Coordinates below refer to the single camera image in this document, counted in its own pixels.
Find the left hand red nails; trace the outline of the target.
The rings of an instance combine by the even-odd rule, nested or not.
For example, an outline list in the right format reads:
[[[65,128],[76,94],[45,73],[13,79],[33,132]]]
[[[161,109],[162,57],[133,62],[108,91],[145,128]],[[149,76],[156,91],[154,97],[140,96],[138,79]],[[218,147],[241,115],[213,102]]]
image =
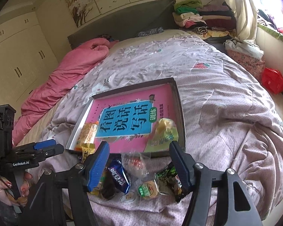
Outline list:
[[[18,199],[12,198],[8,193],[8,189],[11,188],[12,184],[6,178],[0,178],[0,201],[8,206],[25,206],[29,195],[29,188],[31,186],[32,175],[27,171],[24,173],[23,184],[20,187],[21,197]]]

